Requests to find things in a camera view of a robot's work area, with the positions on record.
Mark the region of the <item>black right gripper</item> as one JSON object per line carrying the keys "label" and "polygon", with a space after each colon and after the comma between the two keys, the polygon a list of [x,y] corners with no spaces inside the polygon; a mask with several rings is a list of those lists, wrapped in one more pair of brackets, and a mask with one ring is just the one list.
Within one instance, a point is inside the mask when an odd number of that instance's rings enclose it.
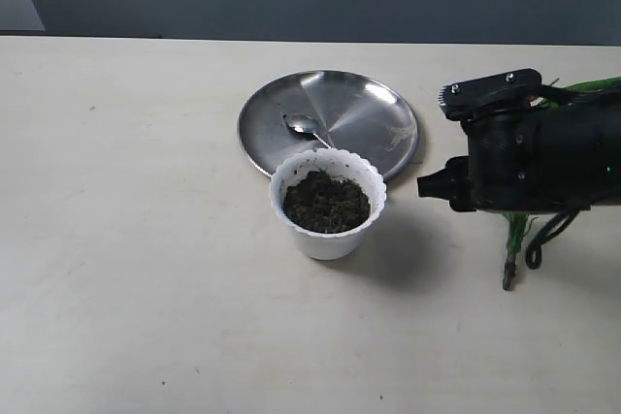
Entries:
{"label": "black right gripper", "polygon": [[449,201],[458,212],[547,211],[548,201],[532,181],[522,117],[512,111],[463,121],[468,154],[449,159],[447,169],[420,176],[418,196]]}

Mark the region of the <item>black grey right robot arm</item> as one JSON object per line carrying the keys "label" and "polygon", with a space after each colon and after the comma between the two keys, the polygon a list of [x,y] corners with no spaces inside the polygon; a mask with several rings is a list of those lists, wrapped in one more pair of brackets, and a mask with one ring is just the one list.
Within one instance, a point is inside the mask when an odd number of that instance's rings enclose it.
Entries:
{"label": "black grey right robot arm", "polygon": [[620,202],[617,103],[499,112],[464,124],[468,153],[417,180],[458,212],[555,213]]}

